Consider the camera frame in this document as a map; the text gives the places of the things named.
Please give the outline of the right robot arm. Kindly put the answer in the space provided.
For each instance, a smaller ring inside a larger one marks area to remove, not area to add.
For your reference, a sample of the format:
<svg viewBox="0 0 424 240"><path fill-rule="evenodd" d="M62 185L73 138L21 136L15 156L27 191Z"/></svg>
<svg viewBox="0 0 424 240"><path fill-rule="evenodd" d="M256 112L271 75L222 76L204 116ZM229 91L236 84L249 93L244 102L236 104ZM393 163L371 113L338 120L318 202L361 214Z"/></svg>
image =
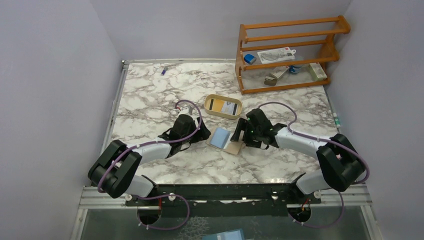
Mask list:
<svg viewBox="0 0 424 240"><path fill-rule="evenodd" d="M320 190L344 192L366 171L365 164L344 135L338 133L330 139L306 137L304 133L290 131L285 124L272 124L259 108L238 120L230 140L258 149L262 145L290 149L315 158L320 169L302 174L290 184L288 196L296 204Z"/></svg>

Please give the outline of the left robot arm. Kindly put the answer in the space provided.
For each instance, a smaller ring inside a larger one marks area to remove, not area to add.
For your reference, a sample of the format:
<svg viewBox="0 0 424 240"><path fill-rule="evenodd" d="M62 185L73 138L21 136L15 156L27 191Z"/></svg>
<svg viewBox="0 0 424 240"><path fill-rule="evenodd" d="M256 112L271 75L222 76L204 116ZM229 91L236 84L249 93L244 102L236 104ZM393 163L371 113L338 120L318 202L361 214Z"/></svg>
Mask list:
<svg viewBox="0 0 424 240"><path fill-rule="evenodd" d="M155 183L146 176L137 176L142 164L167 159L184 151L183 145L205 141L211 135L201 117L181 114L173 126L141 146L128 146L112 141L88 171L88 178L102 193L116 199L123 194L136 195L144 205L157 200Z"/></svg>

